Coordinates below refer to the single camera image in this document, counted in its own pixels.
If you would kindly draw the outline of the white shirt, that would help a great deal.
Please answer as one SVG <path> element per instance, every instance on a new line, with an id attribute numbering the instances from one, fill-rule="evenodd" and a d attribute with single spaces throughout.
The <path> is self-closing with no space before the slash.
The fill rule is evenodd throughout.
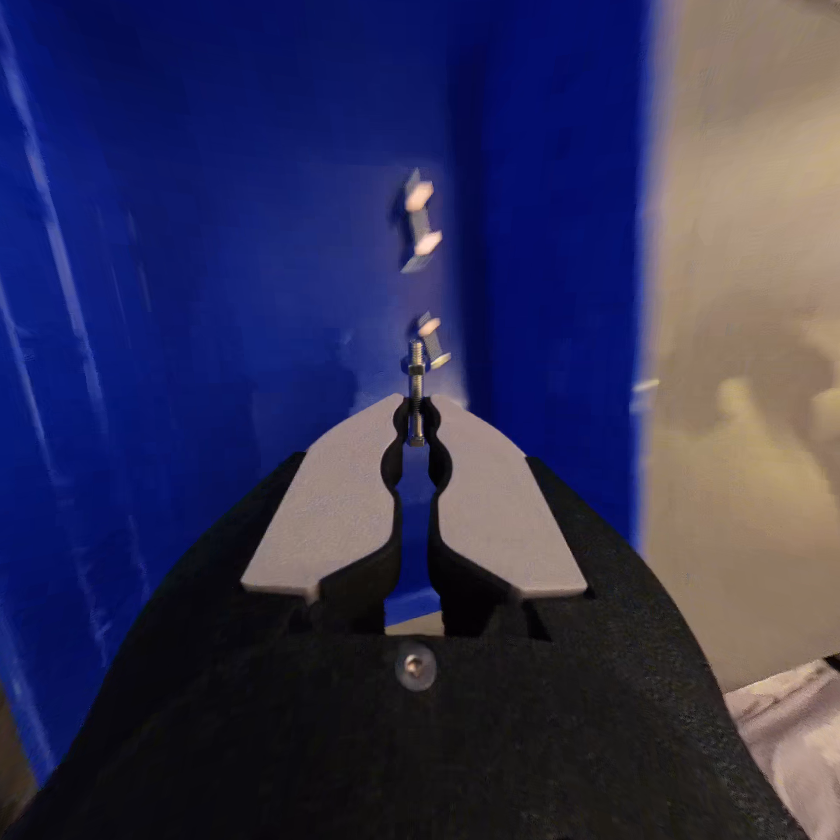
<path id="1" fill-rule="evenodd" d="M 754 762 L 811 839 L 839 838 L 838 657 L 724 695 Z"/>

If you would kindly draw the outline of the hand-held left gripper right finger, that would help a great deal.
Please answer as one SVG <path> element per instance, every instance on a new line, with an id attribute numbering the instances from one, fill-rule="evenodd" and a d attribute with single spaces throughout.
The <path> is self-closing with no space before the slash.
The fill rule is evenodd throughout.
<path id="1" fill-rule="evenodd" d="M 519 600 L 581 595 L 587 583 L 527 457 L 502 432 L 445 395 L 432 395 L 437 440 L 451 462 L 437 501 L 444 548 Z"/>

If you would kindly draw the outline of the silver hex bolt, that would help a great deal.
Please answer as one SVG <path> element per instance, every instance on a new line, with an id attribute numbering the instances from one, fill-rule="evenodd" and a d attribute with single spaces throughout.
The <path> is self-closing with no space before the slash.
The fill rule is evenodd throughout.
<path id="1" fill-rule="evenodd" d="M 439 335 L 440 326 L 440 318 L 433 317 L 428 311 L 416 320 L 416 336 L 422 345 L 426 365 L 430 371 L 440 369 L 452 358 L 451 353 L 443 347 Z"/>
<path id="2" fill-rule="evenodd" d="M 401 273 L 413 274 L 424 269 L 432 258 L 435 249 L 443 241 L 443 232 L 441 230 L 429 230 L 413 241 L 407 251 L 401 264 Z"/>
<path id="3" fill-rule="evenodd" d="M 425 364 L 424 351 L 419 339 L 412 339 L 408 344 L 407 365 Z M 408 382 L 409 418 L 407 442 L 412 448 L 425 446 L 424 434 L 424 383 L 423 393 L 411 393 Z"/>
<path id="4" fill-rule="evenodd" d="M 434 183 L 424 178 L 416 167 L 408 176 L 402 189 L 402 206 L 406 214 L 426 212 L 427 205 L 434 194 Z"/>

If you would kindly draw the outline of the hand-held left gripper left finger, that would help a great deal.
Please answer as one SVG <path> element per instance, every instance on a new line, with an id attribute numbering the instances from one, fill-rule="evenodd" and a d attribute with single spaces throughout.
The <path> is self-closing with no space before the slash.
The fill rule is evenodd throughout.
<path id="1" fill-rule="evenodd" d="M 363 572 L 365 561 L 387 559 L 400 537 L 399 478 L 383 470 L 395 445 L 402 461 L 403 436 L 395 416 L 403 396 L 391 394 L 351 415 L 320 436 L 297 472 L 259 541 L 240 583 L 249 592 L 290 595 L 308 605 L 337 603 L 351 593 L 353 576 L 373 584 L 380 601 L 394 584 Z"/>

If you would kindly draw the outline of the blue plastic bin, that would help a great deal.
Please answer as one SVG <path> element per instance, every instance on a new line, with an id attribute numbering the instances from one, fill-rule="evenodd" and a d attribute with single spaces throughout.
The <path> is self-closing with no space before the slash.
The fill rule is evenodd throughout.
<path id="1" fill-rule="evenodd" d="M 431 390 L 638 542 L 654 9 L 2 2 L 2 681 L 37 786 L 193 542 L 403 391 L 417 313 Z"/>

